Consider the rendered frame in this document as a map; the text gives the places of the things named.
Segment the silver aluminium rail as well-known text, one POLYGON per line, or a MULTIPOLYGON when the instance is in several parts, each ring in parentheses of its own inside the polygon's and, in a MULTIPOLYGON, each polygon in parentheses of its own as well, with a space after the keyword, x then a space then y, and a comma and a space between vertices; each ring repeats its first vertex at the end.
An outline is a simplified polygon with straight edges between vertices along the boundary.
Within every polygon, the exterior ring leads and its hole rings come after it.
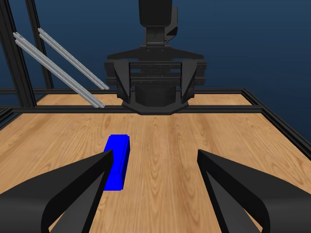
POLYGON ((49 44, 55 51, 57 51, 62 57, 70 62, 76 69, 83 73, 89 80, 91 80, 101 90, 108 90, 109 87, 96 75, 94 75, 88 68, 86 68, 80 61, 78 61, 72 54, 64 49, 58 42, 56 42, 51 36, 49 36, 43 29, 38 28, 39 36, 47 44, 49 44))
POLYGON ((83 86, 76 82, 70 75, 63 71, 58 65, 50 60, 46 55, 39 51, 29 41, 27 41, 19 33, 13 33, 15 43, 20 46, 24 51, 30 54, 41 65, 48 69, 52 74, 58 77, 62 82, 79 94, 83 99, 90 103, 95 108, 104 108, 105 105, 99 101, 93 94, 87 91, 83 86))

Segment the blue hollow socket block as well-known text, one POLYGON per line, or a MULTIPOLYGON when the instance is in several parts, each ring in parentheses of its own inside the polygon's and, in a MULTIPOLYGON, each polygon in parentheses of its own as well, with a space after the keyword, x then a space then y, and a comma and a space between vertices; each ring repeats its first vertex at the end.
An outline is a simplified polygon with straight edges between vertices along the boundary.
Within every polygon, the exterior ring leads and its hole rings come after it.
POLYGON ((130 155, 130 137, 127 134, 111 134, 104 151, 112 150, 113 165, 104 191, 121 191, 124 187, 130 155))

